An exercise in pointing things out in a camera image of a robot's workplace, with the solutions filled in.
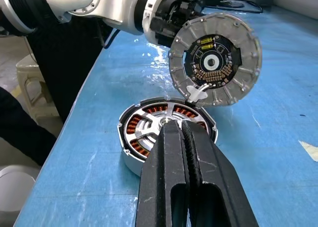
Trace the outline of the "blue plastic table cover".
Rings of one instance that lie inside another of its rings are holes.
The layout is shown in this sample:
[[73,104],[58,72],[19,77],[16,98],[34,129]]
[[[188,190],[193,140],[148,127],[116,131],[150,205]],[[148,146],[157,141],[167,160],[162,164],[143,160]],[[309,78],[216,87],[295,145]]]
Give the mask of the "blue plastic table cover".
[[[238,13],[258,36],[262,69],[238,103],[208,107],[261,227],[318,227],[318,20],[272,7]],[[177,97],[168,49],[120,32],[91,69],[15,227],[132,227],[140,179],[126,166],[120,115]]]

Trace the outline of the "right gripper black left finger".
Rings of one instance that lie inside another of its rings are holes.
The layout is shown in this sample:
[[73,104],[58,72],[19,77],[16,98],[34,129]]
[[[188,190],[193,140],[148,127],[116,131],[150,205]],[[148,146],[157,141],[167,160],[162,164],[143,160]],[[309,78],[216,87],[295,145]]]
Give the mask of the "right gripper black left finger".
[[189,178],[184,137],[176,121],[163,125],[142,167],[136,227],[186,227]]

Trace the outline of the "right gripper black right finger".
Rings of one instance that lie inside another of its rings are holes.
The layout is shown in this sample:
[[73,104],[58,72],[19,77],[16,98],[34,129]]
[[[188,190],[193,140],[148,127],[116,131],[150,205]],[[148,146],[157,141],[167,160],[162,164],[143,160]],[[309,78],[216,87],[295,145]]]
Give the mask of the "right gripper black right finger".
[[259,227],[238,174],[206,130],[184,121],[191,227]]

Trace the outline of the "pale rounded shell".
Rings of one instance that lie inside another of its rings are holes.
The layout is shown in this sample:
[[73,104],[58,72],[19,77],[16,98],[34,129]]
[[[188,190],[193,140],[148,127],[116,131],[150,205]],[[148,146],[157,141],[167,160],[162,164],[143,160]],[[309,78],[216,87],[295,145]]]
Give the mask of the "pale rounded shell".
[[24,165],[0,166],[0,227],[13,227],[39,171]]

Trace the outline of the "large black upright shape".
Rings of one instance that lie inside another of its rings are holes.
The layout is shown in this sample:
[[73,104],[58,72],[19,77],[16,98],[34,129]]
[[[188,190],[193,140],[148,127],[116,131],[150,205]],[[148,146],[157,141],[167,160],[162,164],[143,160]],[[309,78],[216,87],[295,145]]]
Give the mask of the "large black upright shape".
[[26,37],[63,122],[111,31],[97,21],[77,20]]

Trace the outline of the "beige plastic stool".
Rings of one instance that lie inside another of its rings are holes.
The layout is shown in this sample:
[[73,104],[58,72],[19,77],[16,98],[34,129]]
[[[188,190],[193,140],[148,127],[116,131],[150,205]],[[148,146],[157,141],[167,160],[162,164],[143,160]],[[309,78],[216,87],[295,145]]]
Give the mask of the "beige plastic stool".
[[33,55],[27,55],[16,64],[18,85],[27,112],[38,124],[55,132],[62,129],[63,122],[53,102],[48,86]]

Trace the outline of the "cream tape scrap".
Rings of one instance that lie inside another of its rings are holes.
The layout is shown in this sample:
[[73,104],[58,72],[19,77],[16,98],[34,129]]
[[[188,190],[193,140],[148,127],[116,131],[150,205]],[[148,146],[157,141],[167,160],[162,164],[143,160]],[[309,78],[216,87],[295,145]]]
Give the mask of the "cream tape scrap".
[[299,143],[308,153],[308,155],[312,158],[312,160],[318,162],[318,147],[308,144],[304,141],[299,141]]

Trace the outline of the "black oval stand base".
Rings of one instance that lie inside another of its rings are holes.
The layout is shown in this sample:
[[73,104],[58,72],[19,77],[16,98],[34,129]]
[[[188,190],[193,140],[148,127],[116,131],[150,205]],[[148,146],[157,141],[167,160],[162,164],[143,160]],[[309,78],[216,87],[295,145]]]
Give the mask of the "black oval stand base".
[[243,8],[244,4],[236,0],[222,0],[219,2],[218,6],[225,8]]

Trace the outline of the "grey motor lid circuit board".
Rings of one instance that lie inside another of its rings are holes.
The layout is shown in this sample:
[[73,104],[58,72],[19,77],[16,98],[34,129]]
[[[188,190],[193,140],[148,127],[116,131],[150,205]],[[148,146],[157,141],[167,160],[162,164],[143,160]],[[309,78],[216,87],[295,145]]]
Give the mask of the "grey motor lid circuit board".
[[174,88],[187,102],[229,106],[242,100],[261,72],[262,48],[253,30],[227,13],[187,21],[168,54]]

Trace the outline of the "dark rounded shape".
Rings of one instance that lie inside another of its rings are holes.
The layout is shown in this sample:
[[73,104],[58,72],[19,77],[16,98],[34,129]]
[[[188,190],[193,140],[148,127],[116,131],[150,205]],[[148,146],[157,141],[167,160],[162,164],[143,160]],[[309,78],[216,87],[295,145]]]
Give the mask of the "dark rounded shape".
[[0,137],[43,166],[57,138],[39,126],[7,90],[0,87]]

